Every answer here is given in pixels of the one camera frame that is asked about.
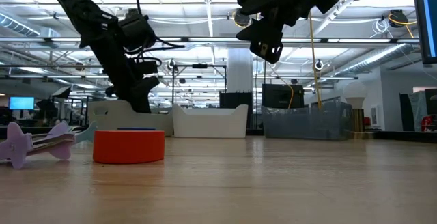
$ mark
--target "purple toy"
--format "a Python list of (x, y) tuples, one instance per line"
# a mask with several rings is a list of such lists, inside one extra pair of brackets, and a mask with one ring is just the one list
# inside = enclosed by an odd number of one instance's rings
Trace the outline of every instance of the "purple toy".
[(15, 122), (8, 125), (8, 139), (0, 143), (0, 160), (10, 160), (15, 169), (21, 169), (26, 156), (49, 152), (59, 160), (68, 160), (71, 157), (70, 147), (85, 140), (94, 140), (96, 123), (81, 133), (70, 132), (65, 122), (56, 125), (43, 139), (32, 141), (31, 134), (23, 134), (20, 126)]

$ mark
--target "pillar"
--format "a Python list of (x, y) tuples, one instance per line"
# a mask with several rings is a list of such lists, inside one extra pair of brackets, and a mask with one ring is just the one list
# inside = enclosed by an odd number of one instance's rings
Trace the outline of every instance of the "pillar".
[(253, 57), (249, 49), (229, 49), (227, 58), (227, 92), (253, 90)]

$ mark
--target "transparent box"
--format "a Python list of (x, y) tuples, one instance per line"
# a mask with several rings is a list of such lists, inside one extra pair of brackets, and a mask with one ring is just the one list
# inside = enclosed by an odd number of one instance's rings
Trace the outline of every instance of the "transparent box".
[(262, 107), (267, 138), (346, 140), (352, 130), (352, 106), (339, 101), (301, 109)]

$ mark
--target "yellow cable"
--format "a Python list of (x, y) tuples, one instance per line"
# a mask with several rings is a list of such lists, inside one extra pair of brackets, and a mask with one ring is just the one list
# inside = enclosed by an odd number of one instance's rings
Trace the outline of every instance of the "yellow cable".
[(411, 38), (414, 38), (414, 35), (412, 34), (410, 27), (408, 25), (405, 25), (405, 27), (407, 28), (408, 33), (410, 33)]
[(314, 72), (314, 81), (315, 81), (315, 91), (317, 92), (317, 102), (318, 102), (319, 109), (322, 109), (322, 99), (320, 98), (319, 82), (317, 78), (317, 72), (315, 71), (313, 16), (311, 15), (311, 11), (309, 12), (309, 29), (311, 31), (311, 49), (313, 50), (313, 72)]
[(238, 25), (238, 23), (235, 21), (235, 14), (236, 14), (235, 12), (232, 13), (232, 20), (235, 23), (235, 25), (237, 25), (237, 26), (239, 26), (240, 28), (243, 28), (243, 29), (247, 28), (247, 27), (243, 27), (243, 26)]
[(290, 109), (292, 107), (292, 103), (293, 103), (293, 98), (294, 98), (294, 89), (291, 85), (289, 85), (286, 81), (284, 81), (279, 75), (278, 73), (276, 73), (276, 71), (274, 71), (274, 68), (269, 64), (269, 66), (272, 68), (274, 74), (280, 78), (281, 81), (283, 81), (291, 90), (292, 90), (292, 98), (290, 98), (290, 103), (288, 104), (288, 108)]
[(411, 23), (398, 22), (398, 21), (396, 21), (396, 20), (391, 19), (391, 16), (392, 16), (392, 15), (393, 15), (393, 14), (390, 14), (390, 15), (389, 15), (389, 20), (392, 21), (392, 22), (394, 22), (394, 23), (400, 24), (400, 25), (413, 25), (413, 24), (416, 24), (416, 23), (417, 23), (417, 21), (415, 21), (415, 22), (411, 22)]

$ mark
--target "orange container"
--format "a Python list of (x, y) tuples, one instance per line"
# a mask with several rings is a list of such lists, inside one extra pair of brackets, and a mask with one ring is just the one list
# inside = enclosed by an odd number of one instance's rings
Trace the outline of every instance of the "orange container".
[(93, 159), (97, 163), (148, 163), (164, 159), (164, 131), (98, 130)]

